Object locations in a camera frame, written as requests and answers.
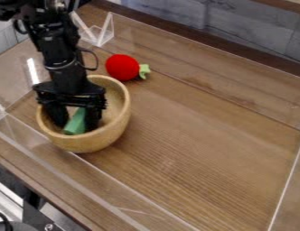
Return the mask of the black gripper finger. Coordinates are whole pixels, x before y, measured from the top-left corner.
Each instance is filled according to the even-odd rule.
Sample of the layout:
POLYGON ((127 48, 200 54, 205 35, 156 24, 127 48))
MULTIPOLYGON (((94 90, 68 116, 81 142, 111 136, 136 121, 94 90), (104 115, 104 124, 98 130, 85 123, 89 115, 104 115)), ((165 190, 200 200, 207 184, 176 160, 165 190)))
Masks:
POLYGON ((98 128, 100 121, 103 119, 103 111, 104 108, 88 108, 86 109, 86 115, 85 115, 85 125, 86 125, 86 131, 92 132, 98 128))
POLYGON ((69 111, 66 107, 61 104, 48 104, 45 110, 53 123, 64 127, 69 121, 69 111))

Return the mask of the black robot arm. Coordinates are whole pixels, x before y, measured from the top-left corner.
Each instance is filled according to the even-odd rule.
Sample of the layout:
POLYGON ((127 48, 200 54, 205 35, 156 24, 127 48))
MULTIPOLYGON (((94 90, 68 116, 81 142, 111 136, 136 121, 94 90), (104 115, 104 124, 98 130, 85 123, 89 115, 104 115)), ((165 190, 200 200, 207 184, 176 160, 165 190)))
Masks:
POLYGON ((85 130, 98 128, 107 109, 107 89, 88 78, 80 46, 80 28, 70 17, 72 5, 64 0, 0 0, 0 21, 12 21, 44 54, 50 79, 33 86, 37 102, 58 127, 69 122, 70 106, 85 109, 85 130))

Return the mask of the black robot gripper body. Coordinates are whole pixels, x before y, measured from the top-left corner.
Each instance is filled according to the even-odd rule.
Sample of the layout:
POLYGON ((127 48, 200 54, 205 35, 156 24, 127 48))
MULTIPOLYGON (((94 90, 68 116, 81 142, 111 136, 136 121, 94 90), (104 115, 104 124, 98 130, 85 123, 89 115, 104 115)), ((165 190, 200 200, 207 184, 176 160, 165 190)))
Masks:
POLYGON ((93 110, 107 109, 107 89, 88 78, 80 61, 46 63, 50 80, 33 85, 38 104, 46 110, 65 110, 69 106, 93 110))

